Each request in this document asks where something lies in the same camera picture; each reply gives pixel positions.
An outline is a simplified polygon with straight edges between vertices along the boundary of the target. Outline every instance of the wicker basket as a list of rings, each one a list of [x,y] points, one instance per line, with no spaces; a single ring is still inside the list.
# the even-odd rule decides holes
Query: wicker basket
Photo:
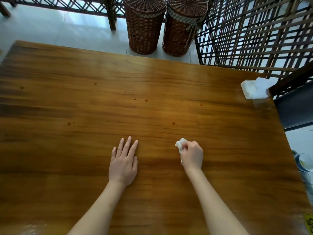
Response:
[[[206,0],[168,0],[164,51],[174,57],[186,54],[207,11]]]
[[[147,55],[156,50],[166,0],[123,0],[129,46],[139,54]]]

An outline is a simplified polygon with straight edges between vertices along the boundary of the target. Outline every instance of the basket lid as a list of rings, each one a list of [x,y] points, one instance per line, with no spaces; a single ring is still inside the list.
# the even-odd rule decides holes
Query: basket lid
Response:
[[[174,12],[187,17],[202,17],[208,11],[206,0],[168,0]]]
[[[123,0],[139,14],[154,14],[166,10],[166,0]]]

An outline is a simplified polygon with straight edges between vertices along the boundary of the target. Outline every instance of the forearm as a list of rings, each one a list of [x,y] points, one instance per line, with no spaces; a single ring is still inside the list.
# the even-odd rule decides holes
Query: forearm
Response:
[[[102,194],[68,235],[105,235],[108,233],[113,211],[121,197],[124,186],[108,183]]]
[[[211,235],[248,234],[201,170],[190,172],[187,175],[198,195]]]

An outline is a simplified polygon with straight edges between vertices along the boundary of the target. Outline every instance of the white tissue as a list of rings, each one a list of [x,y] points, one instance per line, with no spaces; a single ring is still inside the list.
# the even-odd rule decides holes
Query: white tissue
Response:
[[[188,140],[184,139],[184,138],[181,138],[179,141],[177,141],[175,143],[175,146],[178,147],[178,150],[179,150],[179,154],[180,154],[180,161],[182,162],[182,152],[183,152],[183,149],[182,149],[182,144],[183,143],[186,143],[188,142]]]
[[[266,90],[275,85],[275,81],[258,77],[256,80],[245,80],[240,85],[246,99],[264,99],[268,97]]]

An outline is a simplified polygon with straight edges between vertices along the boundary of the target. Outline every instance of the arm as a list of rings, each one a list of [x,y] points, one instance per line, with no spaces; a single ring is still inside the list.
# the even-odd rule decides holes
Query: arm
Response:
[[[202,148],[195,141],[182,146],[182,164],[199,198],[210,234],[248,235],[202,172]]]
[[[113,211],[126,186],[131,184],[137,174],[137,157],[134,157],[138,144],[131,146],[131,137],[124,148],[122,138],[116,152],[112,150],[109,168],[109,182],[102,194],[85,215],[75,224],[68,235],[104,235],[108,233]]]

